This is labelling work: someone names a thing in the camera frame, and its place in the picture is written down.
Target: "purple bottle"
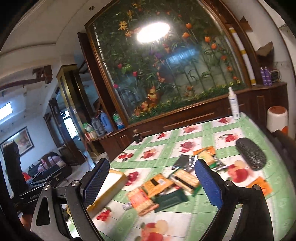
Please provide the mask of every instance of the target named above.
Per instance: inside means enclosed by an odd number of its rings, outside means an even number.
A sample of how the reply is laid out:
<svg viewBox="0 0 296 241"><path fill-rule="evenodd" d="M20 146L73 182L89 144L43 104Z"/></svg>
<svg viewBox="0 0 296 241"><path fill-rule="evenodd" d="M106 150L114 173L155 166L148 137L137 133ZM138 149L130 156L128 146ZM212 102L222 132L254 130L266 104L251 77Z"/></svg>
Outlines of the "purple bottle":
<svg viewBox="0 0 296 241"><path fill-rule="evenodd" d="M265 71L262 67L260 67L260 73L261 73L261 77L262 77L262 80L263 80L263 85L264 86L267 86L267 80L266 80L266 77L265 77Z"/></svg>
<svg viewBox="0 0 296 241"><path fill-rule="evenodd" d="M265 72L265 78L266 78L266 81L267 81L267 85L271 86L271 75L270 75L269 69L266 66L264 68L264 72Z"/></svg>

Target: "blue water jug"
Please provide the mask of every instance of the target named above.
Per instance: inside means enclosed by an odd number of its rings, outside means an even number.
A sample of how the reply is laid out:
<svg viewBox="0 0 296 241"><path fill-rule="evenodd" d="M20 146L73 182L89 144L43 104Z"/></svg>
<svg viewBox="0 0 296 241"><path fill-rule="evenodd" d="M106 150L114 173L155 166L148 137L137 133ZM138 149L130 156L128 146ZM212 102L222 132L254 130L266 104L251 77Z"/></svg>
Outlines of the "blue water jug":
<svg viewBox="0 0 296 241"><path fill-rule="evenodd" d="M104 113L104 112L101 113L100 120L103 123L103 126L104 126L105 130L107 131L107 133L114 131L114 129L111 125L111 122L110 122L108 116L106 115L106 113Z"/></svg>

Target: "bottle cap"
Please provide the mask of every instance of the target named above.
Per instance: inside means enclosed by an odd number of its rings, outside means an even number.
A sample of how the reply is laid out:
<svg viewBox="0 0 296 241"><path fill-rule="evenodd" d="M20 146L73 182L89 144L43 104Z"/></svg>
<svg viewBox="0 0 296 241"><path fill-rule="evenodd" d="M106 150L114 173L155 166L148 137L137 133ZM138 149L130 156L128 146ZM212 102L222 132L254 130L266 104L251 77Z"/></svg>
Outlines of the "bottle cap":
<svg viewBox="0 0 296 241"><path fill-rule="evenodd" d="M231 87L228 88L228 91L229 91L229 95L234 95L234 92Z"/></svg>

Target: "white wall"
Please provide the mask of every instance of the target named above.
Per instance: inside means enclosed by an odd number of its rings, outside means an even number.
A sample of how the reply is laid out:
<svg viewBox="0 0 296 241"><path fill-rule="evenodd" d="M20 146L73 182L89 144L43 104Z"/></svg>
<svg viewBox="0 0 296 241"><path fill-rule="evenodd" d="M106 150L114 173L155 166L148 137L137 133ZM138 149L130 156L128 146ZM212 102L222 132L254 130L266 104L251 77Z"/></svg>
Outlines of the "white wall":
<svg viewBox="0 0 296 241"><path fill-rule="evenodd" d="M36 163L44 154L55 151L58 152L56 145L50 135L45 120L43 117L37 116L35 118L24 121L19 126L10 129L9 132L0 136L0 143L6 140L8 137L19 131L20 129L27 127L31 140L34 144L34 148L21 156L20 164L22 170L26 170L30 165ZM1 164L3 167L3 155L0 152Z"/></svg>
<svg viewBox="0 0 296 241"><path fill-rule="evenodd" d="M249 22L253 32L247 33L255 49L272 41L274 44L274 61L278 62L278 69L282 75L282 81L287 83L289 100L289 136L294 139L296 131L296 87L294 68L290 60L289 51L285 45L281 33L268 12L262 7L262 0L223 0L228 8L240 20L243 16ZM296 45L293 51L296 57Z"/></svg>

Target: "bright window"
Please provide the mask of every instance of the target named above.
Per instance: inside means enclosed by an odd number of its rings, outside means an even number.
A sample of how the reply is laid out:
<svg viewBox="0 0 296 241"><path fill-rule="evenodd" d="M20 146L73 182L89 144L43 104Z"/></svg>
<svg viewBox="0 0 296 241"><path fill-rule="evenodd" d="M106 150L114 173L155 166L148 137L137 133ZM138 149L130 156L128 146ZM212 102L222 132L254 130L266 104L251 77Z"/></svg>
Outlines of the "bright window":
<svg viewBox="0 0 296 241"><path fill-rule="evenodd" d="M7 103L4 107L0 109L0 120L7 117L9 114L12 113L11 104Z"/></svg>
<svg viewBox="0 0 296 241"><path fill-rule="evenodd" d="M78 136L78 132L74 126L74 123L73 123L71 117L70 117L69 111L66 110L62 116L64 119L65 126L67 127L67 130L68 130L71 138Z"/></svg>

